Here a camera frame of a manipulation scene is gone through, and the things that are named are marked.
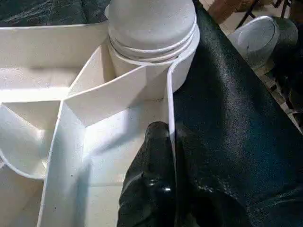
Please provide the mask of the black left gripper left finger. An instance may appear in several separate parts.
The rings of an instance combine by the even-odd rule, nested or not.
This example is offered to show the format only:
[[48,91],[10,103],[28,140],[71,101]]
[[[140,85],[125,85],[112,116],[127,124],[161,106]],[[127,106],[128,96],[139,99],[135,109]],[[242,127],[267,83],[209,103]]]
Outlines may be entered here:
[[172,227],[175,215],[175,167],[169,128],[164,122],[152,122],[126,172],[117,226]]

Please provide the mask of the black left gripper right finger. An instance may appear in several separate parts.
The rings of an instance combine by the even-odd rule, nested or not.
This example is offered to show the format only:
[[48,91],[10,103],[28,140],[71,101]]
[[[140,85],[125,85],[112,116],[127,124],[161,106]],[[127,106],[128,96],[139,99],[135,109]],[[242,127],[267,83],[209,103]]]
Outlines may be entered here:
[[198,135],[175,129],[177,214],[182,227],[250,227],[243,193]]

